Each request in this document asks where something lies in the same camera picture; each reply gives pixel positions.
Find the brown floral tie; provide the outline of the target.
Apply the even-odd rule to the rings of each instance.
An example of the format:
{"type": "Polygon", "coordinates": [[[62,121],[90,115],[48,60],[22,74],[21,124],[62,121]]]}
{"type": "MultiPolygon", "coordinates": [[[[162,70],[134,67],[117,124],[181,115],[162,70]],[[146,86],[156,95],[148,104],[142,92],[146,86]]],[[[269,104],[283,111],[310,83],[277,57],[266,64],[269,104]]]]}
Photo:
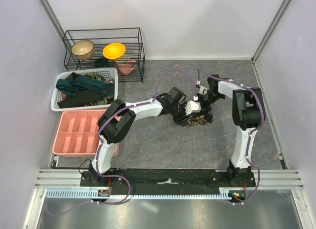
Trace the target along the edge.
{"type": "Polygon", "coordinates": [[[189,117],[187,120],[184,120],[180,123],[183,127],[192,127],[192,126],[202,126],[209,125],[215,120],[215,116],[210,112],[197,114],[189,117]]]}

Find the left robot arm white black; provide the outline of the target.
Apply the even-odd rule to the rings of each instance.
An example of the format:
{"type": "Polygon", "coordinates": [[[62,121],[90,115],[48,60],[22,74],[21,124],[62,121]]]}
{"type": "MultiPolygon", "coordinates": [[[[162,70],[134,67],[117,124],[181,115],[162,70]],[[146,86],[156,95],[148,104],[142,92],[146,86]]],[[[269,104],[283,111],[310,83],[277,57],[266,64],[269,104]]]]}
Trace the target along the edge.
{"type": "Polygon", "coordinates": [[[196,99],[186,101],[186,95],[177,87],[168,93],[136,103],[115,100],[98,120],[99,143],[94,159],[90,162],[85,180],[94,186],[104,186],[109,178],[111,161],[117,145],[127,136],[137,120],[171,115],[175,124],[182,125],[192,118],[196,99]]]}

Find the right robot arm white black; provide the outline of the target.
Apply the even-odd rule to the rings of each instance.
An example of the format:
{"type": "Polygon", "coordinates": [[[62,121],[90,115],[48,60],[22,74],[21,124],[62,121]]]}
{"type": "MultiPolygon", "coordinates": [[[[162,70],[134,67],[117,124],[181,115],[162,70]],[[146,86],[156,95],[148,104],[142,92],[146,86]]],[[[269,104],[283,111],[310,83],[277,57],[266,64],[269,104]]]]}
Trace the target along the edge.
{"type": "Polygon", "coordinates": [[[232,79],[222,79],[218,75],[209,76],[209,88],[197,81],[198,99],[204,111],[220,99],[232,100],[232,119],[237,127],[234,153],[224,171],[211,170],[211,183],[215,186],[254,187],[256,182],[251,162],[251,152],[255,136],[266,118],[262,91],[250,88],[232,79]]]}

